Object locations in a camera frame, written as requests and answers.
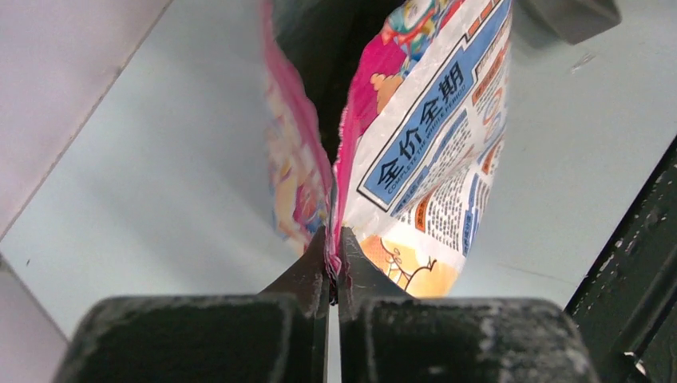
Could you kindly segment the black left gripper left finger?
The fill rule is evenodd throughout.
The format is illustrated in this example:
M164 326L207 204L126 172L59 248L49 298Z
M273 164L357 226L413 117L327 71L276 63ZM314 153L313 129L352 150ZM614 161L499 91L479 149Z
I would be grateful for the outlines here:
M258 294L112 297L81 320L56 382L324 382L324 231Z

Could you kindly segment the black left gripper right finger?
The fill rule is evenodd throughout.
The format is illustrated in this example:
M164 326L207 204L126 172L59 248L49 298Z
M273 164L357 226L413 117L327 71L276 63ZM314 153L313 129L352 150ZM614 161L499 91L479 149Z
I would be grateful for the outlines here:
M414 298L341 232L345 382L596 382L572 319L533 298Z

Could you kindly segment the pet food bag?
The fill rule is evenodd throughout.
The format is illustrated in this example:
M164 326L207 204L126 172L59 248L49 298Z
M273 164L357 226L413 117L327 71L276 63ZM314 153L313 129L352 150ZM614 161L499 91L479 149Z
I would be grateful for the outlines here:
M272 226L295 251L327 235L337 274L340 231L417 298L456 282L488 202L503 148L510 1L406 1L365 47L331 163L315 108L273 39L261 7L267 64Z

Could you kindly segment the metal food scoop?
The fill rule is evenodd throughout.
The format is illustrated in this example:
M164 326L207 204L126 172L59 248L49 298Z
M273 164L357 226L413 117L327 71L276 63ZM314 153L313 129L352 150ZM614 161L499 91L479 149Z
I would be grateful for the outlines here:
M569 45L602 34L622 22L612 0L524 0L518 3L538 25Z

